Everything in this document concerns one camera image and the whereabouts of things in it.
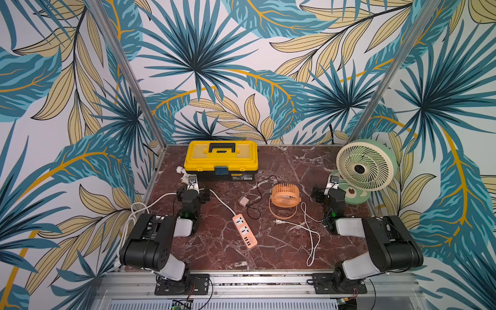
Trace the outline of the white wall plug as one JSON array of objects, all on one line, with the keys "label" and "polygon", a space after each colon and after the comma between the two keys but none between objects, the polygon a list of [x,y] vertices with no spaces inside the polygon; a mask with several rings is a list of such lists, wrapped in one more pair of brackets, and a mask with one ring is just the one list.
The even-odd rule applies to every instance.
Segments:
[{"label": "white wall plug", "polygon": [[181,177],[181,182],[182,183],[185,183],[185,184],[188,184],[189,183],[191,175],[185,170],[184,167],[177,166],[176,172],[178,174],[182,174],[182,177]]}]

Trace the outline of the pink power strip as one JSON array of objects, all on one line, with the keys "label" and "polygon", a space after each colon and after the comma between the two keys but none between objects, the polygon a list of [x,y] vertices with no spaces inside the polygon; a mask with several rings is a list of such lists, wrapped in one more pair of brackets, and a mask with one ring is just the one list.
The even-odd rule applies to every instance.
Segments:
[{"label": "pink power strip", "polygon": [[246,222],[244,216],[242,214],[236,214],[232,218],[233,218],[232,221],[235,227],[237,228],[238,232],[240,233],[240,236],[244,241],[245,245],[247,246],[247,248],[252,249],[255,246],[257,246],[258,241],[255,238],[253,231],[249,227],[248,223]]}]

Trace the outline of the yellow black toolbox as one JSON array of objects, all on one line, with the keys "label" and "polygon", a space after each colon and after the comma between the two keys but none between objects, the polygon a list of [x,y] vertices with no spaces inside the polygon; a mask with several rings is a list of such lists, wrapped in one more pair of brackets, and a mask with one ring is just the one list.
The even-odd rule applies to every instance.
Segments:
[{"label": "yellow black toolbox", "polygon": [[252,141],[193,141],[183,167],[200,182],[251,182],[258,173],[258,145]]}]

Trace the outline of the green cream desk fan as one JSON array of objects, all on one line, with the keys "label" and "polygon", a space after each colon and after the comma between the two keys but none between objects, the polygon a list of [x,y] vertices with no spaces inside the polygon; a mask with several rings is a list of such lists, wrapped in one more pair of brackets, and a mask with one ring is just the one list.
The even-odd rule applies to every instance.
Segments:
[{"label": "green cream desk fan", "polygon": [[398,170],[394,152],[372,139],[358,139],[342,147],[336,165],[331,174],[339,175],[339,188],[351,205],[363,204],[372,192],[385,189]]}]

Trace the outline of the pink USB charger adapter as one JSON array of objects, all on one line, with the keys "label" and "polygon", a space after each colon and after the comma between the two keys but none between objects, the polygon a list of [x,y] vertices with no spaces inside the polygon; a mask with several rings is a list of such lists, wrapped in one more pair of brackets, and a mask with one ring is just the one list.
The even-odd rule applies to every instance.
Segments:
[{"label": "pink USB charger adapter", "polygon": [[239,204],[242,206],[242,207],[248,207],[249,204],[250,204],[250,200],[246,197],[246,196],[243,196],[241,197],[241,199],[239,200]]}]

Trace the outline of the small orange desk fan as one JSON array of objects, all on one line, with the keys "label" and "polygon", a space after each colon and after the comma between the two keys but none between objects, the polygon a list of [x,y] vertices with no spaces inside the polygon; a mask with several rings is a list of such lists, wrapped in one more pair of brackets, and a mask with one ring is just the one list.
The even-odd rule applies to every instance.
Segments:
[{"label": "small orange desk fan", "polygon": [[[271,190],[271,196],[269,199],[269,211],[278,220],[289,220],[292,219],[298,211],[298,206],[302,202],[300,197],[299,188],[290,183],[278,183]],[[273,207],[280,209],[293,209],[293,214],[290,216],[279,216],[277,215]]]}]

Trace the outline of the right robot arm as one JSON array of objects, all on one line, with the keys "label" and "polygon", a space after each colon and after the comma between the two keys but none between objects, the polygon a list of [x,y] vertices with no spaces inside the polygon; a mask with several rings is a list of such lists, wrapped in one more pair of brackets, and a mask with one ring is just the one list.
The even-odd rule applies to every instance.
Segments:
[{"label": "right robot arm", "polygon": [[363,238],[368,250],[355,258],[339,262],[334,271],[336,283],[364,280],[391,271],[401,273],[421,267],[420,247],[398,216],[345,217],[346,192],[334,185],[315,186],[311,199],[323,207],[322,223],[332,235]]}]

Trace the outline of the aluminium front rail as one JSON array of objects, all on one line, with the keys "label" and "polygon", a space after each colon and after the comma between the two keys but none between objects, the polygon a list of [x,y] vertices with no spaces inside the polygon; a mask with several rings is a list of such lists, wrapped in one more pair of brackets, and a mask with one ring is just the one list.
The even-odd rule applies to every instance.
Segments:
[{"label": "aluminium front rail", "polygon": [[156,279],[145,272],[111,273],[90,309],[427,309],[411,273],[363,280],[366,291],[324,294],[315,289],[315,270],[194,271],[195,294],[159,296]]}]

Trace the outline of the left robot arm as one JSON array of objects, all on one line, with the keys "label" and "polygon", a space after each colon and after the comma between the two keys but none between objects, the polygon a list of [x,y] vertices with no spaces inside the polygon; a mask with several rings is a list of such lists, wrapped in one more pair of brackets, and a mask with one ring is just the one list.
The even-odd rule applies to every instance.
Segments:
[{"label": "left robot arm", "polygon": [[185,187],[172,195],[182,203],[178,215],[153,215],[148,212],[151,206],[143,203],[131,206],[117,251],[118,262],[121,266],[151,271],[164,280],[188,283],[191,281],[189,268],[172,254],[173,241],[195,234],[201,206],[210,200],[210,192]]}]

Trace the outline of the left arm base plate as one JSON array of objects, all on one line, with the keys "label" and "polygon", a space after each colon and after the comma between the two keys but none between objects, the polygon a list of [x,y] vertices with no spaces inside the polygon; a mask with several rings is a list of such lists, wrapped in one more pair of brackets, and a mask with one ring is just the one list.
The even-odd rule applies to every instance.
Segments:
[{"label": "left arm base plate", "polygon": [[206,296],[212,291],[209,274],[185,275],[181,280],[168,280],[156,276],[156,296]]}]

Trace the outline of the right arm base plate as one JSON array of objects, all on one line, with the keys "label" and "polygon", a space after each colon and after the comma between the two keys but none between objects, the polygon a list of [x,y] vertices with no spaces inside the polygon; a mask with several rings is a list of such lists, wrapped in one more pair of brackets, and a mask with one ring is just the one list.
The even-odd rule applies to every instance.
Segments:
[{"label": "right arm base plate", "polygon": [[314,273],[307,281],[317,295],[361,295],[368,292],[364,280],[349,280],[334,273]]}]

